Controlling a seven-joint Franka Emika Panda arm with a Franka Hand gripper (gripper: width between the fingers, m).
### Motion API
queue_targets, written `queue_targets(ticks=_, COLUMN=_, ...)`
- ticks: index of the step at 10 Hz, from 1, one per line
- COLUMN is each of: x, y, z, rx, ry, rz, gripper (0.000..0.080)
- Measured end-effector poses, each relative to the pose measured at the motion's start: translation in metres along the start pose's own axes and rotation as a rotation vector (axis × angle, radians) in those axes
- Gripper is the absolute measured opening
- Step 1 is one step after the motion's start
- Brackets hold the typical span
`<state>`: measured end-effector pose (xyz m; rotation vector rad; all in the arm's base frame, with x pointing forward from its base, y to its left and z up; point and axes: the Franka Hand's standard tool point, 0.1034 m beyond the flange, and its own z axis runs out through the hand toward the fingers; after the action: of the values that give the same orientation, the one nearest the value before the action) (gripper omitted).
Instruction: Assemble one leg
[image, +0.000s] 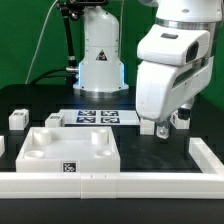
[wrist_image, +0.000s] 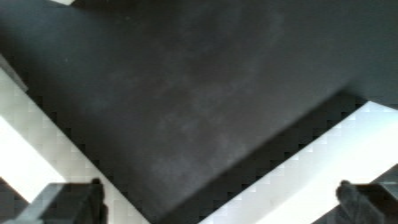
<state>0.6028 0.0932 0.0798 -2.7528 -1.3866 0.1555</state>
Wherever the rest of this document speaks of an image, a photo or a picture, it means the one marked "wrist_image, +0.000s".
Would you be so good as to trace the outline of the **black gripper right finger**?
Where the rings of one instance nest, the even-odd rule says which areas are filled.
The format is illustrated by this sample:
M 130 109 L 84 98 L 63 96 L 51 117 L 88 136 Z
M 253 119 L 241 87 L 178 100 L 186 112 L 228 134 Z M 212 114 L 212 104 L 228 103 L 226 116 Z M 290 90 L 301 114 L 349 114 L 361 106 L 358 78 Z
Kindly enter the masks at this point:
M 337 197 L 353 224 L 398 224 L 398 182 L 344 181 Z

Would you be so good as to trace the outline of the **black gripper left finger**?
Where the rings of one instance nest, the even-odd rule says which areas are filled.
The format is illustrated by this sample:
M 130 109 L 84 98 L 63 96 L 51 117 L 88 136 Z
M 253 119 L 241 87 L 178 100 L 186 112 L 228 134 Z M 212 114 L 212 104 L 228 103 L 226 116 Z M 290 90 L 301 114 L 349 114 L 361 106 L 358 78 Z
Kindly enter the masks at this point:
M 106 189 L 90 183 L 52 183 L 17 217 L 17 224 L 107 224 Z

